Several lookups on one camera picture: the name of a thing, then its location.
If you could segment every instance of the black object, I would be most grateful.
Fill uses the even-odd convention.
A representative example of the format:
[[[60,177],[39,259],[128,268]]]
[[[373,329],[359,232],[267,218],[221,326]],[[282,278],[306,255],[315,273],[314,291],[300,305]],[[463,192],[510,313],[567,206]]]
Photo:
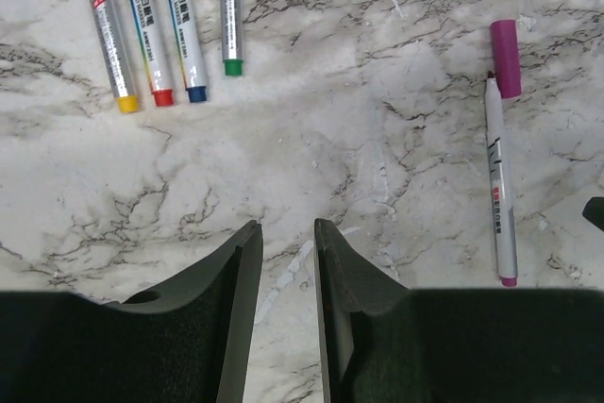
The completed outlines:
[[[123,304],[0,293],[0,401],[242,401],[261,265],[250,222]]]
[[[594,197],[587,202],[583,217],[604,231],[604,197]]]
[[[330,403],[604,402],[604,299],[579,290],[408,290],[315,222]]]

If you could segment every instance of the hole in black part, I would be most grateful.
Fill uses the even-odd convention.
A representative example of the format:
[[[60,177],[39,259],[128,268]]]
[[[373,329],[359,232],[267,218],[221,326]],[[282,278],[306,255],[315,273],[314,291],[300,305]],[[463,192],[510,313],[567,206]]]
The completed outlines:
[[[143,304],[145,302],[151,302],[157,299],[159,299],[159,292],[145,290],[144,292],[132,295],[129,299],[124,301],[124,304]]]

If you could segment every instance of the blue marker cap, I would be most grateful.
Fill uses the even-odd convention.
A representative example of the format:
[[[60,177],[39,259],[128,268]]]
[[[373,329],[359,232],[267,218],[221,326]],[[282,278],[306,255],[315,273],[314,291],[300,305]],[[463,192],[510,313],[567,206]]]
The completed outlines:
[[[205,87],[191,87],[187,89],[187,92],[189,93],[189,101],[191,103],[203,103],[208,101]]]

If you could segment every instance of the red marker cap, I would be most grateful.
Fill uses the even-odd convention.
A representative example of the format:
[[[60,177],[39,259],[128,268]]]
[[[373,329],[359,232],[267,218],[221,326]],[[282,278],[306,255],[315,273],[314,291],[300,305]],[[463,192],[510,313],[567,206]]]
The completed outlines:
[[[153,97],[155,98],[155,105],[158,108],[165,108],[174,105],[174,98],[172,97],[171,90],[158,90],[153,92]]]
[[[522,94],[520,76],[520,52],[514,19],[505,19],[491,24],[493,58],[497,72],[497,85],[501,97],[515,98]]]

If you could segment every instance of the marker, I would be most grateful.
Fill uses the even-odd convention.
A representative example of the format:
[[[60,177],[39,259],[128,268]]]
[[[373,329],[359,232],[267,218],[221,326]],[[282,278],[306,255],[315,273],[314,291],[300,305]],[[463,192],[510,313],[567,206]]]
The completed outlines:
[[[489,73],[487,79],[485,106],[497,272],[504,287],[515,287],[518,282],[518,258],[513,220],[512,179],[503,124],[503,103],[493,73]]]
[[[158,107],[172,106],[173,84],[153,0],[130,0],[149,88]]]
[[[243,75],[243,24],[241,0],[220,0],[223,62],[227,76]]]
[[[113,0],[90,0],[113,97],[122,113],[139,109]]]
[[[180,69],[185,79],[185,89],[189,101],[202,103],[206,96],[206,68],[197,38],[195,13],[191,0],[168,0],[172,12],[172,24],[176,37],[176,46],[180,55]]]

